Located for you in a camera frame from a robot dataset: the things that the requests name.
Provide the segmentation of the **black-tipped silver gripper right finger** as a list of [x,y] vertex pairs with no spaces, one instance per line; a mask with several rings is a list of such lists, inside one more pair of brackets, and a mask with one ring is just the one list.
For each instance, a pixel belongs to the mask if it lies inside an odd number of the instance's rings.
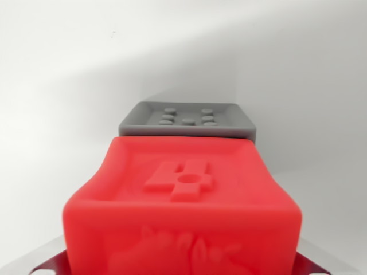
[[332,254],[301,238],[293,274],[347,274],[348,265]]

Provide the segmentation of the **black-tipped silver gripper left finger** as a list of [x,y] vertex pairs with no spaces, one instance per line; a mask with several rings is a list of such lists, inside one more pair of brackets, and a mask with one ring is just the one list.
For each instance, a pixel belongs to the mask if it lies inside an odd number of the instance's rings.
[[63,235],[30,252],[29,260],[26,274],[32,274],[41,269],[51,270],[56,274],[71,273]]

